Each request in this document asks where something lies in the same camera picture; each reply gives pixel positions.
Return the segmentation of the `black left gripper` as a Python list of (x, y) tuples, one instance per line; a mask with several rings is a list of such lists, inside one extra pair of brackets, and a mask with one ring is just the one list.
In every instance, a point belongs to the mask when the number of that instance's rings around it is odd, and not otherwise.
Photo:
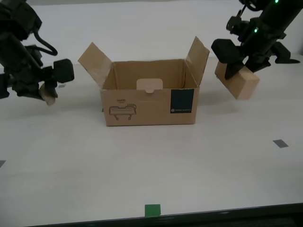
[(12, 88), (18, 97), (28, 97), (44, 101), (39, 91), (39, 83), (44, 81), (46, 93), (57, 98), (58, 83), (74, 80), (73, 64), (69, 59), (55, 61), (53, 67), (36, 67), (31, 64), (11, 67), (10, 74), (0, 75), (0, 98), (9, 97), (8, 88)]

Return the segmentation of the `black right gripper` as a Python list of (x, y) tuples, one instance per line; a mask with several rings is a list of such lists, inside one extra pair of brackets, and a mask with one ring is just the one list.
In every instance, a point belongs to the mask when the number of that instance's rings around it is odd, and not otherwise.
[(230, 39), (216, 39), (211, 48), (220, 63), (226, 64), (224, 78), (231, 79), (243, 67), (243, 60), (250, 70), (257, 72), (270, 67), (269, 59), (276, 56), (276, 64), (291, 64), (291, 53), (278, 39), (284, 39), (286, 26), (276, 19), (255, 17), (245, 26), (241, 34), (241, 51)]

